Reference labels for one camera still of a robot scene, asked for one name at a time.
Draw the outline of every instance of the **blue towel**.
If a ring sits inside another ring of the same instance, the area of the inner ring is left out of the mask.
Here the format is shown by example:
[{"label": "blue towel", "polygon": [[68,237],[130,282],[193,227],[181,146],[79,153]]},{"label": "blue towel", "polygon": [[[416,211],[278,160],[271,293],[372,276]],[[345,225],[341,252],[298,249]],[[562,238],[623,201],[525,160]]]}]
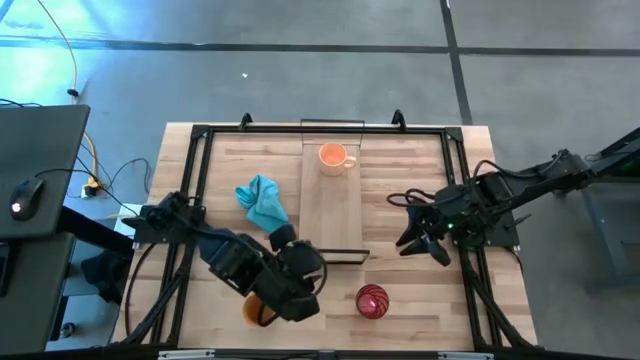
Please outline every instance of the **blue towel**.
[{"label": "blue towel", "polygon": [[287,212],[278,199],[278,184],[266,176],[256,175],[249,186],[238,186],[236,198],[249,210],[247,219],[267,234],[289,223]]}]

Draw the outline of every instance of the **wooden table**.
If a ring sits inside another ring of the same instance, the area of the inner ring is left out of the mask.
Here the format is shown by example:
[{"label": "wooden table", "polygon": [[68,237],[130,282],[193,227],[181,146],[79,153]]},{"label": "wooden table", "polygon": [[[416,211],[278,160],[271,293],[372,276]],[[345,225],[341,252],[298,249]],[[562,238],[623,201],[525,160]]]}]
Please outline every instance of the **wooden table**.
[{"label": "wooden table", "polygon": [[[169,123],[149,198],[158,203],[180,188],[191,123]],[[489,130],[463,127],[471,170],[482,159],[493,160]],[[213,142],[204,205],[206,220],[264,241],[265,234],[246,220],[235,199],[236,186],[258,173],[280,186],[280,200],[292,224],[299,222],[302,139],[300,134],[216,134]],[[202,149],[196,159],[200,159]],[[250,328],[242,315],[244,299],[209,273],[199,259],[193,263],[179,346],[264,349],[341,350],[471,350],[473,348],[460,263],[450,241],[443,242],[452,258],[442,267],[429,255],[400,257],[394,247],[407,225],[404,209],[386,203],[391,192],[417,187],[427,192],[446,186],[440,140],[429,135],[364,135],[360,148],[362,222],[365,248],[362,265],[334,265],[319,295],[320,314],[294,323],[276,321],[266,329]],[[194,166],[195,189],[199,161]],[[459,167],[456,167],[460,181]],[[138,324],[156,300],[167,246],[157,246],[141,267],[132,292],[131,320]],[[136,254],[134,264],[140,256]],[[536,341],[527,295],[518,263],[501,248],[487,248],[487,260],[497,303],[525,339]],[[362,318],[354,304],[358,289],[381,285],[391,303],[379,320]],[[163,332],[168,332],[173,303]],[[490,341],[486,312],[479,306],[483,334]],[[113,340],[124,338],[124,315]]]}]

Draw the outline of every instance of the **black mouse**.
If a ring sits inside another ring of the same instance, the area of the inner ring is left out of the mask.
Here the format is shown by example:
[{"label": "black mouse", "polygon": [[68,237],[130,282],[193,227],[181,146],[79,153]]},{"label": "black mouse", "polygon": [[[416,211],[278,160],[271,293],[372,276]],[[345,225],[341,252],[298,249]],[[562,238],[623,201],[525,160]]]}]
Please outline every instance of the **black mouse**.
[{"label": "black mouse", "polygon": [[14,220],[29,220],[38,211],[44,181],[32,177],[22,181],[13,189],[9,198],[9,212]]}]

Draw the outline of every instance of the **orange object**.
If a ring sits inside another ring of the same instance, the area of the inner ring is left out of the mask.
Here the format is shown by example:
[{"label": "orange object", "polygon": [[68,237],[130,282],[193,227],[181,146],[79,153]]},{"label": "orange object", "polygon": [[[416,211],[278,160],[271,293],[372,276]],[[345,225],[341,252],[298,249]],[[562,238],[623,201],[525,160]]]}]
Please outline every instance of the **orange object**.
[{"label": "orange object", "polygon": [[244,315],[244,320],[247,322],[248,325],[262,326],[259,323],[264,324],[273,315],[275,315],[275,312],[273,312],[273,310],[265,306],[262,313],[262,319],[261,319],[262,321],[258,321],[258,315],[260,313],[260,307],[262,305],[263,305],[262,301],[258,299],[258,297],[255,294],[249,295],[247,299],[244,301],[244,305],[242,306],[242,314]]},{"label": "orange object", "polygon": [[320,157],[320,171],[328,176],[338,176],[346,169],[356,166],[356,158],[347,155],[347,149],[338,143],[322,145],[318,153]]}]

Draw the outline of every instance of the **gray floor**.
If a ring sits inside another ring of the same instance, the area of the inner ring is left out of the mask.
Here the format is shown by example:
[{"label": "gray floor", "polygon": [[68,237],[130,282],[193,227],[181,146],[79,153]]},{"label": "gray floor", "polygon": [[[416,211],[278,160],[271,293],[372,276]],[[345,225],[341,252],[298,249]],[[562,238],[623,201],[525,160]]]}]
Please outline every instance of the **gray floor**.
[{"label": "gray floor", "polygon": [[[69,37],[268,44],[447,44],[436,0],[75,0],[46,2]],[[636,48],[640,2],[451,0],[460,46]],[[31,1],[15,1],[0,39],[57,36]],[[77,50],[88,132],[110,172],[155,162],[168,121],[300,118],[461,124],[447,54]],[[518,169],[560,148],[595,152],[640,122],[638,57],[462,56],[473,123],[488,125],[498,161]],[[63,49],[0,48],[0,97],[58,104],[71,79]],[[88,154],[83,159],[89,160]],[[125,202],[144,202],[144,167],[122,173]],[[71,194],[85,182],[74,176]],[[109,199],[68,199],[90,217]],[[525,282],[540,344],[640,358],[640,289],[588,294],[607,275],[581,197],[539,199],[517,211]]]}]

